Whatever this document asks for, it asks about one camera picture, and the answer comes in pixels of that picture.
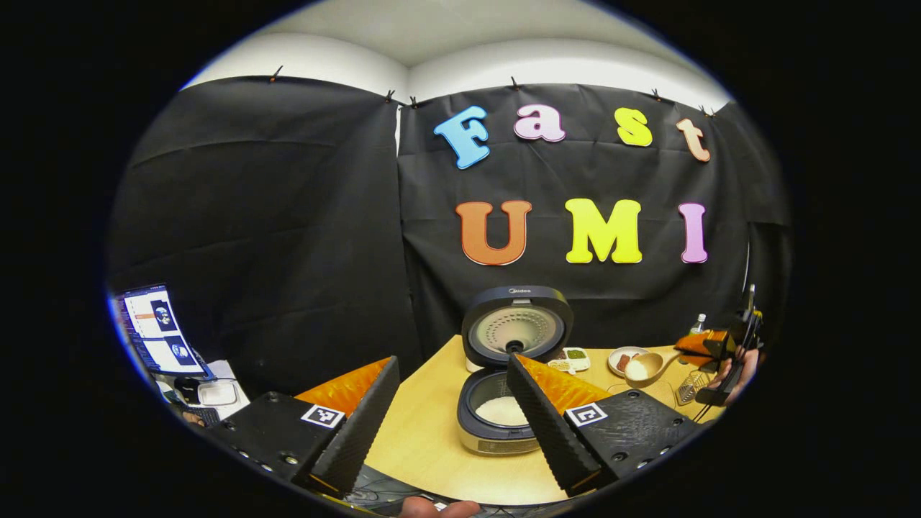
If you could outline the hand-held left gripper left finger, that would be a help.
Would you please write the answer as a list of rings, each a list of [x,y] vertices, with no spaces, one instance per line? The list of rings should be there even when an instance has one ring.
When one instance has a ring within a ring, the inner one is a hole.
[[[268,391],[205,433],[274,478],[343,496],[354,489],[399,387],[399,360],[389,356],[299,396]]]

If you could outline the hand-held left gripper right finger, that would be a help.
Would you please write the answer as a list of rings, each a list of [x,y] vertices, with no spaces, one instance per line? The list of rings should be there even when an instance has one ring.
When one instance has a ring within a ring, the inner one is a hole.
[[[611,394],[519,354],[509,359],[507,384],[569,497],[632,478],[703,429],[644,391]]]

